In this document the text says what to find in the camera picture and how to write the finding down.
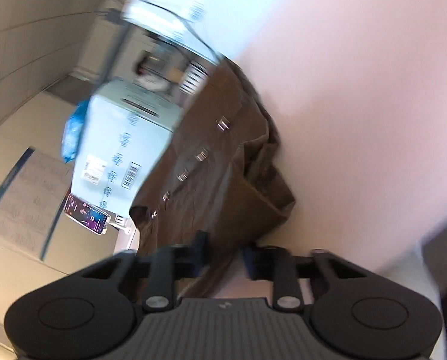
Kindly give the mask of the brown leather jacket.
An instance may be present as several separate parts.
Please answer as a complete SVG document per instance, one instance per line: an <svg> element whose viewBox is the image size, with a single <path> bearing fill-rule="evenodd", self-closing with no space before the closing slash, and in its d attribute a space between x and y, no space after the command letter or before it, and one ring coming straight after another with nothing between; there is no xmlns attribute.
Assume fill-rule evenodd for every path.
<svg viewBox="0 0 447 360"><path fill-rule="evenodd" d="M282 225L295 199L273 159L280 136L251 82L223 60L193 98L163 155L137 192L129 215L138 254L209 236L211 262L183 288L212 296L237 251Z"/></svg>

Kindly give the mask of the white phone stand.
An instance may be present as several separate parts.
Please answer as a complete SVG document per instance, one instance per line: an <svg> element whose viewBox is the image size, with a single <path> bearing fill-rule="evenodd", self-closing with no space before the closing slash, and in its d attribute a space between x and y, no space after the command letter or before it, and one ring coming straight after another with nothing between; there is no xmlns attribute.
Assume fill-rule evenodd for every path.
<svg viewBox="0 0 447 360"><path fill-rule="evenodd" d="M125 218L121 215L109 213L108 228L114 228L118 231L114 253L120 253L124 250L138 250L140 244L140 232L134 225L131 218Z"/></svg>

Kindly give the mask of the smartphone with lit screen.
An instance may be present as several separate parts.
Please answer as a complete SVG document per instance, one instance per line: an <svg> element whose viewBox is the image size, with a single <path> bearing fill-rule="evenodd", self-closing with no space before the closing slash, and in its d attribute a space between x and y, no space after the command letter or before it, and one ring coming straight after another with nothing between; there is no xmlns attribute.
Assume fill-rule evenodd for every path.
<svg viewBox="0 0 447 360"><path fill-rule="evenodd" d="M109 215L71 193L67 196L63 211L70 219L91 233L98 236L106 233L107 224L110 220Z"/></svg>

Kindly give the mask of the large light blue carton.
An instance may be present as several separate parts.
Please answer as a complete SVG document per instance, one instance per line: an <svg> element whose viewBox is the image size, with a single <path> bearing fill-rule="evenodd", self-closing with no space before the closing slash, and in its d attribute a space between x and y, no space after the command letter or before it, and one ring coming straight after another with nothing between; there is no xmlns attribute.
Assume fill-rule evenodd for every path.
<svg viewBox="0 0 447 360"><path fill-rule="evenodd" d="M129 81L115 78L100 86L90 97L71 193L128 217L181 113L173 102Z"/></svg>

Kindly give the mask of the blue plastic package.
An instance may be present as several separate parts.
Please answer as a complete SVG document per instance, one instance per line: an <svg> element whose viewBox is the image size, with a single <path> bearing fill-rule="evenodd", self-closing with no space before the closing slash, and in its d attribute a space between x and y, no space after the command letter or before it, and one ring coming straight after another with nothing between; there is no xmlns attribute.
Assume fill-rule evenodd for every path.
<svg viewBox="0 0 447 360"><path fill-rule="evenodd" d="M65 123L61 139L61 158L66 164L75 160L78 154L89 103L90 99L80 102Z"/></svg>

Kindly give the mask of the black striped white bowl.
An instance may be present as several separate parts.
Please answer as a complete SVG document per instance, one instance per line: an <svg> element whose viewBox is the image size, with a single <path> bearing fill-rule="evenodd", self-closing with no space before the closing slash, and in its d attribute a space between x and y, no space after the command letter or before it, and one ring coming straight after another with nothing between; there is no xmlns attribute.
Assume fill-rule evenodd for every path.
<svg viewBox="0 0 447 360"><path fill-rule="evenodd" d="M213 72L215 65L203 58L193 59L184 71L180 82L180 91L193 95L203 87L208 77Z"/></svg>

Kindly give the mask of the wall poster blue border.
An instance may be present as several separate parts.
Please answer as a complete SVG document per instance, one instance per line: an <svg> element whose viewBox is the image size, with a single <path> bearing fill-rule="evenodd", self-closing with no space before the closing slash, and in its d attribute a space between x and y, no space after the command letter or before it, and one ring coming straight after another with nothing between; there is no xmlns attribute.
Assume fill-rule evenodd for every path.
<svg viewBox="0 0 447 360"><path fill-rule="evenodd" d="M0 242L42 261L71 186L72 166L29 147L0 185Z"/></svg>

